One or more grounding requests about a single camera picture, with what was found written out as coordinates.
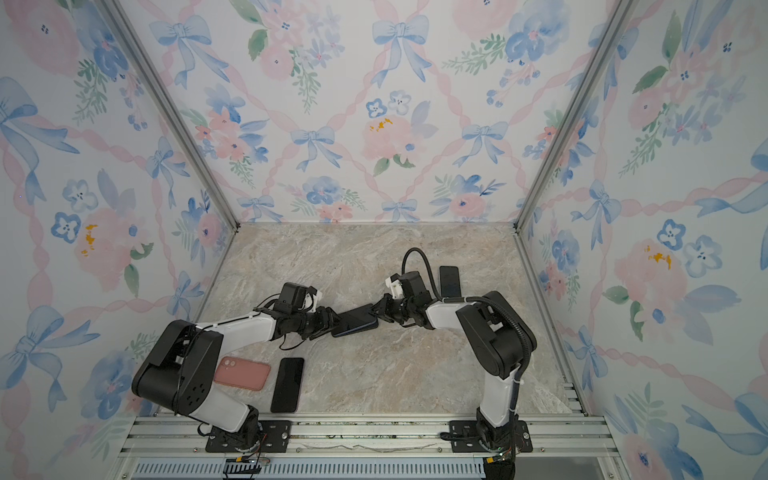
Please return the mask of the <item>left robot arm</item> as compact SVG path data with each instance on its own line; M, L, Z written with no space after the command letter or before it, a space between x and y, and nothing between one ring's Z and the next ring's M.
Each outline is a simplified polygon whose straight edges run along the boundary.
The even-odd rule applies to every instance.
M214 385L221 359L290 333L314 340L339 323L339 314L328 307L291 314L261 308L211 324L174 320L135 373L131 391L176 414L235 433L246 423L250 409Z

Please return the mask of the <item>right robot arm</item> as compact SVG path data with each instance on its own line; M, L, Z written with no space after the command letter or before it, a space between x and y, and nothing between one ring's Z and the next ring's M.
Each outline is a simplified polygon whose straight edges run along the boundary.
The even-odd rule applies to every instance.
M415 325L464 334L485 371L477 410L479 431L488 444L514 431L522 376L537 348L537 339L500 292L441 300L386 294L373 304L371 314L403 327Z

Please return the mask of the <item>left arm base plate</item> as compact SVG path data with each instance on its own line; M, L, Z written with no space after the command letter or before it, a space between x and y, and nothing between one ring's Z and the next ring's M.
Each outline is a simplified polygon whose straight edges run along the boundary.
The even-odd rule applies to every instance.
M246 423L235 433L213 427L207 434L207 453L286 453L293 423L289 420L259 420Z

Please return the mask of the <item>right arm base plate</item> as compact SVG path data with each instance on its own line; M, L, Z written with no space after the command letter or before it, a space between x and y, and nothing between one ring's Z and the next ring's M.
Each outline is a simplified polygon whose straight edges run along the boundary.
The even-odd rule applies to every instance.
M451 444L453 453L502 454L514 448L516 453L533 451L531 434L523 420L511 420L505 426L493 427L481 420L452 420L440 439Z

